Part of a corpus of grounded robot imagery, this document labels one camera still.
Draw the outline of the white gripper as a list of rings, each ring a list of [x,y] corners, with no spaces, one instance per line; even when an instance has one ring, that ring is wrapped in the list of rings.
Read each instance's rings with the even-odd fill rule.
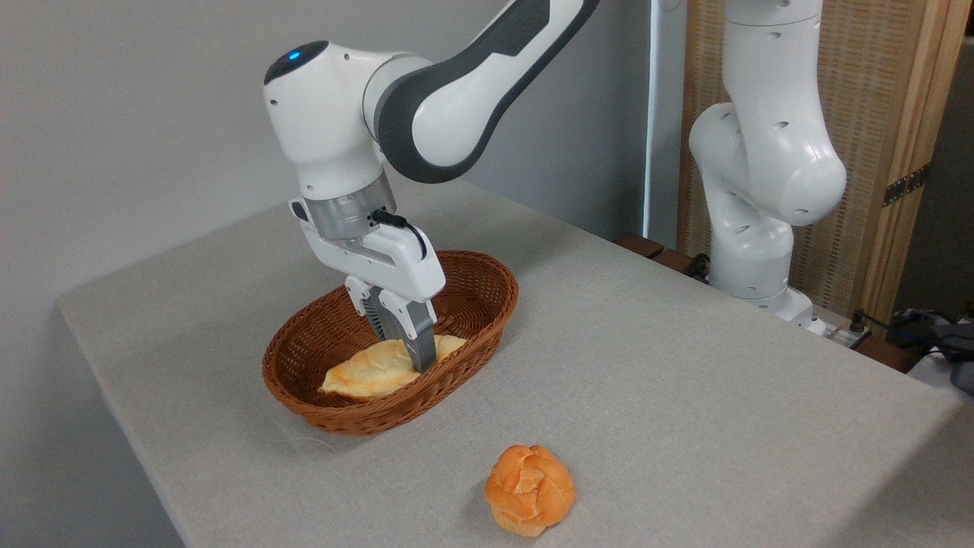
[[[370,231],[350,241],[331,241],[320,235],[303,200],[289,202],[292,214],[324,265],[349,275],[345,278],[352,305],[368,320],[378,339],[398,339],[419,374],[436,363],[431,299],[445,286],[445,274],[429,239],[403,216],[383,207],[370,212]],[[378,307],[374,287],[378,291]]]

